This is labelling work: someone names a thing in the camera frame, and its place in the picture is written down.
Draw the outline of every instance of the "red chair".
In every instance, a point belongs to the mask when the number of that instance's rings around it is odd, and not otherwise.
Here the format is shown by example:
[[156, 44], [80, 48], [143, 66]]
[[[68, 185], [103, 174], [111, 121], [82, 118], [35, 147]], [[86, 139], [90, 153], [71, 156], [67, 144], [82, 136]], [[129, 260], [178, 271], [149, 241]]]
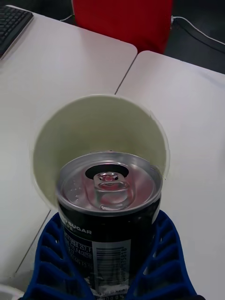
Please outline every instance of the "red chair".
[[172, 0], [72, 0], [77, 25], [134, 44], [138, 52], [163, 53]]

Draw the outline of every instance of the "can rim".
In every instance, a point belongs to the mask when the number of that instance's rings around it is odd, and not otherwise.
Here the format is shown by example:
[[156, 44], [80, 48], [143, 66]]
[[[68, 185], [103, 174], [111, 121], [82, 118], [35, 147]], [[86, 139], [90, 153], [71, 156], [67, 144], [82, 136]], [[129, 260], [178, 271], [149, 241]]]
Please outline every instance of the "can rim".
[[[95, 152], [95, 154], [98, 154], [98, 153], [109, 153], [108, 151], [98, 151], [98, 152]], [[137, 212], [139, 210], [142, 210], [144, 209], [145, 207], [148, 207], [149, 205], [151, 205], [152, 203], [154, 203], [155, 201], [158, 200], [160, 194], [161, 194], [161, 190], [162, 190], [162, 186], [163, 186], [163, 177], [159, 171], [159, 169], [157, 167], [155, 167], [154, 165], [151, 165], [149, 163], [148, 160], [142, 158], [142, 157], [139, 157], [137, 155], [134, 155], [134, 154], [130, 154], [130, 153], [125, 153], [125, 152], [116, 152], [118, 154], [125, 154], [125, 155], [129, 155], [129, 156], [132, 156], [132, 157], [135, 157], [137, 159], [140, 159], [142, 161], [145, 161], [148, 165], [149, 165], [149, 168], [154, 170], [158, 176], [160, 177], [160, 184], [159, 184], [159, 188], [157, 190], [157, 192], [153, 195], [152, 198], [150, 198], [149, 200], [147, 200], [146, 202], [138, 205], [138, 206], [135, 206], [135, 207], [132, 207], [132, 208], [128, 208], [128, 209], [125, 209], [125, 210], [112, 210], [112, 211], [105, 211], [105, 210], [90, 210], [90, 209], [87, 209], [87, 208], [83, 208], [83, 207], [80, 207], [80, 206], [77, 206], [73, 203], [70, 203], [68, 201], [68, 199], [66, 199], [60, 192], [60, 188], [59, 188], [59, 185], [57, 185], [56, 187], [56, 196], [57, 196], [57, 199], [58, 199], [58, 202], [63, 206], [65, 207], [66, 209], [69, 209], [69, 210], [76, 210], [76, 211], [79, 211], [81, 213], [84, 213], [86, 215], [93, 215], [93, 216], [102, 216], [102, 217], [114, 217], [114, 216], [123, 216], [123, 215], [127, 215], [127, 214], [131, 214], [131, 213], [134, 213], [134, 212]], [[71, 164], [72, 162], [74, 162], [75, 160], [78, 160], [80, 158], [84, 158], [85, 157], [88, 157], [90, 156], [90, 153], [89, 154], [85, 154], [85, 155], [82, 155], [82, 156], [79, 156], [73, 160], [71, 160], [70, 162], [68, 162], [67, 164], [65, 164], [61, 171], [66, 167], [68, 166], [69, 164]]]

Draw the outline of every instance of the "white table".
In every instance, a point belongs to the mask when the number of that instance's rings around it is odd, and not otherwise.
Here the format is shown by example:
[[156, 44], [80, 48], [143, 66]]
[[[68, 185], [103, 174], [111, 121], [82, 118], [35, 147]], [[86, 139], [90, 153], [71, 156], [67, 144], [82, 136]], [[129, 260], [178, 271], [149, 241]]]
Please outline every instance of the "white table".
[[117, 95], [152, 110], [164, 127], [171, 166], [161, 208], [180, 234], [196, 291], [224, 299], [225, 75], [145, 51]]
[[30, 148], [49, 115], [80, 96], [114, 94], [134, 46], [34, 14], [0, 60], [0, 278], [11, 276], [49, 212], [30, 179]]

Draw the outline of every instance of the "can opening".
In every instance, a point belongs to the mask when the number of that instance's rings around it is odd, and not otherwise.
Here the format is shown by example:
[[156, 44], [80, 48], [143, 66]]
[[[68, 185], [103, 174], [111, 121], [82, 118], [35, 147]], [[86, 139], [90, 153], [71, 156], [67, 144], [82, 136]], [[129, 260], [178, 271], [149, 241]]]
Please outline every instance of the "can opening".
[[129, 174], [129, 170], [123, 166], [123, 165], [115, 165], [115, 164], [103, 164], [103, 165], [95, 165], [91, 168], [89, 168], [85, 175], [89, 179], [94, 179], [94, 176], [99, 173], [106, 173], [106, 172], [113, 172], [113, 173], [119, 173], [123, 175], [123, 177], [127, 177]]

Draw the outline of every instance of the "aluminum can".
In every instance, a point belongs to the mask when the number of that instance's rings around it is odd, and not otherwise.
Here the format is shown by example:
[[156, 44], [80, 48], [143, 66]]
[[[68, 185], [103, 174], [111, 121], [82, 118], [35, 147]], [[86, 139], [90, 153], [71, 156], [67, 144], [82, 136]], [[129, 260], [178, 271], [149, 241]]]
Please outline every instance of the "aluminum can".
[[61, 169], [56, 194], [66, 248], [96, 298], [125, 297], [151, 250], [162, 182], [145, 159], [113, 151]]

